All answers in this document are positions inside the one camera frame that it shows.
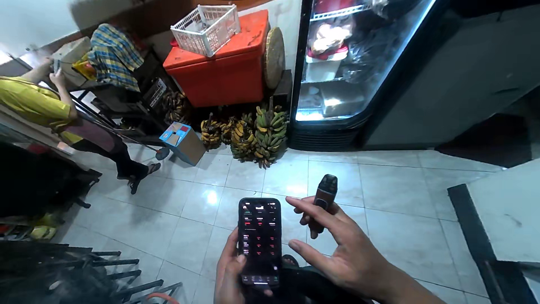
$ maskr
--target plaid cloth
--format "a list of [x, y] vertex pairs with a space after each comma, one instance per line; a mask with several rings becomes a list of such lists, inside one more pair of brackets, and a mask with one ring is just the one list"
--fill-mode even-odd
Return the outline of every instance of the plaid cloth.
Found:
[[90, 43], [92, 50], [88, 53], [88, 61], [96, 69], [99, 82], [140, 92], [131, 72], [144, 60], [124, 33], [104, 23], [94, 31]]

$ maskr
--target glass panel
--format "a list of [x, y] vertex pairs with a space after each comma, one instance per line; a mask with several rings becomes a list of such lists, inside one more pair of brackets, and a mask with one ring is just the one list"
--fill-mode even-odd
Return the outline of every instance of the glass panel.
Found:
[[363, 111], [435, 0], [314, 0], [296, 120]]

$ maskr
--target white tile floor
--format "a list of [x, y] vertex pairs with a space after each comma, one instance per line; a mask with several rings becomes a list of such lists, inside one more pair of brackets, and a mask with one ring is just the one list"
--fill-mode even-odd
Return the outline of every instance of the white tile floor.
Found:
[[[156, 162], [154, 152], [129, 144], [134, 160]], [[114, 163], [96, 154], [74, 158], [103, 173], [86, 201], [74, 208], [73, 224], [57, 242], [95, 250], [121, 250], [138, 258], [143, 270], [135, 283], [182, 281], [181, 303], [211, 303], [215, 267], [236, 226], [242, 197], [275, 197], [282, 204], [282, 243], [307, 241], [331, 255], [336, 244], [325, 232], [311, 240], [300, 215], [285, 195], [313, 195], [326, 173], [339, 178], [336, 201], [392, 263], [448, 304], [484, 304], [489, 300], [470, 256], [446, 189], [496, 172], [500, 167], [442, 155], [435, 151], [361, 151], [315, 153], [289, 149], [268, 170], [240, 163], [221, 147], [206, 153], [196, 167], [177, 158], [161, 161], [159, 171], [129, 194], [116, 179]], [[302, 266], [306, 262], [287, 245]], [[124, 267], [108, 267], [126, 271]]]

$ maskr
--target fingernail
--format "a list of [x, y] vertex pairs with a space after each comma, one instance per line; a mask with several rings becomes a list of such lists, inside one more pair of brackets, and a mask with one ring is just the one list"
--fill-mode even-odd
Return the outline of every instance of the fingernail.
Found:
[[297, 244], [296, 240], [290, 240], [289, 247], [291, 247], [296, 252], [300, 251], [300, 246]]

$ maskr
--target phone screen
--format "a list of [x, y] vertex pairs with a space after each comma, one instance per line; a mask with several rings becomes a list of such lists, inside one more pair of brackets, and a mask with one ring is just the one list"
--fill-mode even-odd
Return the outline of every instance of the phone screen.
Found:
[[238, 250], [247, 258], [245, 284], [279, 283], [281, 269], [281, 206], [276, 199], [245, 198], [238, 214]]

